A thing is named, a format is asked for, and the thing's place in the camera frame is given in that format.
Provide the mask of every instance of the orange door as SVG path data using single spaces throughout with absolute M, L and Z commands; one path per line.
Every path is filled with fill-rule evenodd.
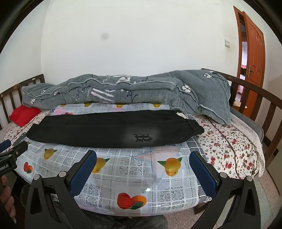
M 259 87 L 262 87 L 265 68 L 265 46 L 263 33 L 245 12 L 243 12 L 243 16 L 245 20 L 248 42 L 247 69 L 245 80 Z M 246 103 L 247 108 L 245 108 L 243 112 L 243 114 L 247 117 L 251 116 L 256 98 L 257 93 L 250 91 Z

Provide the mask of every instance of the wooden headboard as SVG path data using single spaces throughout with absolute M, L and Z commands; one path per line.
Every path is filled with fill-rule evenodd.
M 10 104 L 12 104 L 13 110 L 16 109 L 15 100 L 14 100 L 15 93 L 13 95 L 13 92 L 17 91 L 16 93 L 18 94 L 20 102 L 22 103 L 23 102 L 22 87 L 28 86 L 30 83 L 33 83 L 33 84 L 45 83 L 44 75 L 41 74 L 41 75 L 38 75 L 38 76 L 35 76 L 35 77 L 32 77 L 32 78 L 29 78 L 25 81 L 22 81 L 22 82 L 14 85 L 14 86 L 8 88 L 7 90 L 3 91 L 0 94 L 0 100 L 1 100 L 1 103 L 2 103 L 2 107 L 0 107 L 0 111 L 2 111 L 2 110 L 4 111 L 4 114 L 5 114 L 5 117 L 6 117 L 6 120 L 7 120 L 8 123 L 11 122 L 10 119 L 9 119 L 9 116 L 11 114 L 8 113 L 6 105 L 8 103 L 10 103 Z

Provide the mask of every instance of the red pillow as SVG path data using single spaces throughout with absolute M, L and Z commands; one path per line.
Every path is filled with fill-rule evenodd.
M 20 127 L 28 124 L 30 120 L 32 120 L 36 115 L 41 112 L 36 107 L 26 107 L 24 105 L 20 105 L 16 108 L 13 113 L 10 115 L 10 119 L 18 124 Z

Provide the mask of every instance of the red floral pattern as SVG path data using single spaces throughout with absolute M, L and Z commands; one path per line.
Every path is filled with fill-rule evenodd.
M 6 126 L 2 130 L 3 139 L 0 139 L 0 140 L 4 141 L 6 139 L 10 139 L 11 143 L 13 144 L 22 135 L 22 133 L 27 132 L 34 123 L 39 124 L 41 120 L 47 114 L 48 114 L 48 111 L 41 112 L 40 114 L 36 115 L 28 124 L 24 125 L 23 127 L 18 126 L 14 122 L 9 123 L 8 126 Z
M 206 154 L 208 163 L 218 172 L 230 177 L 244 179 L 257 171 L 257 154 L 249 139 L 232 125 L 221 125 L 207 116 L 194 116 L 205 129 L 198 141 Z

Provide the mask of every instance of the gray blanket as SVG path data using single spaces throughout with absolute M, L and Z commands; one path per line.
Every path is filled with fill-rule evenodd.
M 172 71 L 147 77 L 85 74 L 58 85 L 40 83 L 23 87 L 23 91 L 23 104 L 42 110 L 86 102 L 148 102 L 168 104 L 171 109 L 204 114 L 220 124 L 231 124 L 228 81 L 208 70 Z

